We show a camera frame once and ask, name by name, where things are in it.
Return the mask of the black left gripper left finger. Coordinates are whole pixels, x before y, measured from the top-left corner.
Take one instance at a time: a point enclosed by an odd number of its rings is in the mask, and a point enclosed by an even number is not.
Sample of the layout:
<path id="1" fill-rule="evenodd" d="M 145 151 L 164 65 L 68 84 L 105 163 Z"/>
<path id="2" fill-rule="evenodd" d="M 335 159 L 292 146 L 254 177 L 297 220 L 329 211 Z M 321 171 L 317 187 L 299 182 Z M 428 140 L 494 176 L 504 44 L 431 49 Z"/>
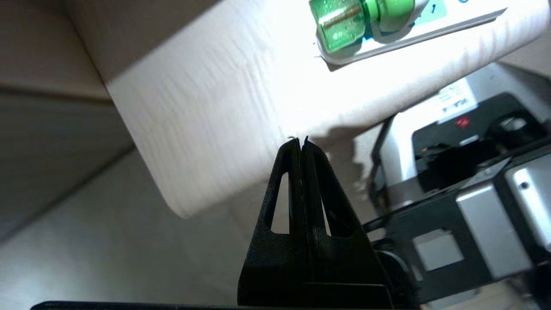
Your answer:
<path id="1" fill-rule="evenodd" d="M 306 307 L 306 232 L 299 167 L 300 141 L 277 152 L 249 249 L 238 281 L 238 305 Z M 272 231 L 282 178 L 288 177 L 289 232 Z"/>

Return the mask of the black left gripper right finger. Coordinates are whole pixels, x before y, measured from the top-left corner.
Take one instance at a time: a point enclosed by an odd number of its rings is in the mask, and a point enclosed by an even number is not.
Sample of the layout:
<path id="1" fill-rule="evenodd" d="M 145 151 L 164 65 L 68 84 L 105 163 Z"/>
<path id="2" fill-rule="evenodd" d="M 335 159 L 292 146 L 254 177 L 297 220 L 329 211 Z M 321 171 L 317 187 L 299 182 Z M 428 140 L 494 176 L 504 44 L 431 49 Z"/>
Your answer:
<path id="1" fill-rule="evenodd" d="M 321 307 L 393 307 L 391 284 L 327 155 L 303 145 L 308 299 Z"/>

